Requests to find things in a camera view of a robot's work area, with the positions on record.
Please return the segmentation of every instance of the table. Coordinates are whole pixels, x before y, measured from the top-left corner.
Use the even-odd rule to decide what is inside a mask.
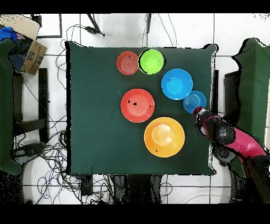
[[[205,49],[157,48],[166,65],[153,76],[140,70],[125,76],[116,66],[123,51],[139,55],[145,48],[84,48],[73,42],[66,42],[66,47],[67,83],[71,79],[67,88],[71,97],[71,105],[67,105],[71,136],[67,165],[72,174],[214,174],[208,166],[209,141],[198,134],[194,116],[184,110],[182,100],[167,98],[161,89],[163,75],[182,68],[191,74],[193,90],[205,94],[209,109],[214,44]],[[155,111],[146,122],[132,123],[122,115],[121,99],[133,88],[145,89],[155,100]],[[180,152],[169,158],[152,155],[143,141],[146,126],[161,116],[179,121],[186,136]]]

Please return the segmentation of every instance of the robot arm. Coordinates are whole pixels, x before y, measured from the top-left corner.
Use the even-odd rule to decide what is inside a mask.
[[[270,159],[259,142],[202,107],[198,107],[194,115],[199,132],[238,155],[246,176],[252,178],[263,202],[270,203]]]

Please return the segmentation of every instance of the black border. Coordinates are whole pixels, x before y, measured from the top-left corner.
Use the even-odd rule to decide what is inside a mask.
[[[70,63],[70,45],[65,41],[66,48],[66,174],[71,175],[71,63]]]

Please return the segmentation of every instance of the blue object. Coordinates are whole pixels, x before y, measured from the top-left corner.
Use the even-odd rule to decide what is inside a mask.
[[[0,29],[0,41],[4,38],[10,38],[16,41],[17,34],[16,32],[12,31],[12,27],[3,27]]]
[[[172,69],[163,76],[161,87],[168,98],[180,100],[190,94],[193,81],[190,74],[185,70]]]
[[[205,95],[200,91],[191,91],[190,94],[184,99],[184,108],[190,114],[197,107],[204,107],[206,106],[206,98]]]

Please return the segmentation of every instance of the orange bowl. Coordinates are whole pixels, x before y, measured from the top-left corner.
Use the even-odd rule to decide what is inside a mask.
[[[160,117],[153,120],[144,132],[146,148],[155,156],[170,157],[178,153],[185,142],[185,132],[174,119]]]

